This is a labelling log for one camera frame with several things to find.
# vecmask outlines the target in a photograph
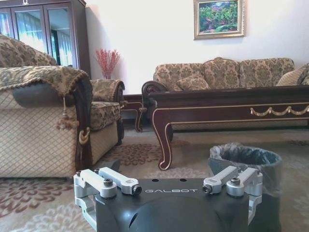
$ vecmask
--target framed painting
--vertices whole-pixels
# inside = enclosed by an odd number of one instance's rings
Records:
[[[194,0],[195,40],[242,37],[245,0]]]

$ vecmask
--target tassel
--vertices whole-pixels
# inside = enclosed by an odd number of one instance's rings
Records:
[[[66,100],[63,97],[63,113],[62,116],[57,120],[56,128],[58,130],[71,130],[77,129],[79,126],[79,121],[75,118],[70,117],[67,113]]]

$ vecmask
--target glass door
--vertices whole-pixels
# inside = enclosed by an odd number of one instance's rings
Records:
[[[11,11],[15,38],[47,53],[43,7],[13,7]]]
[[[72,30],[71,8],[69,3],[44,6],[48,53],[59,65],[78,68]]]
[[[0,34],[14,38],[11,11],[9,8],[0,9]]]

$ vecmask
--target dark wooden coffee table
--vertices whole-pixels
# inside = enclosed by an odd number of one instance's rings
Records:
[[[161,170],[172,163],[172,125],[309,119],[309,86],[154,92],[149,98],[156,105],[151,120]]]

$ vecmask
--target floor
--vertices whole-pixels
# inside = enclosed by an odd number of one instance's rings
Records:
[[[127,127],[121,146],[100,162],[121,160],[121,173],[135,178],[205,178],[210,176],[210,148],[231,142],[260,147],[283,159],[281,224],[283,232],[309,231],[309,130],[175,133],[173,163],[157,167],[161,150],[151,128]],[[0,179],[1,232],[93,231],[74,205],[66,179]]]

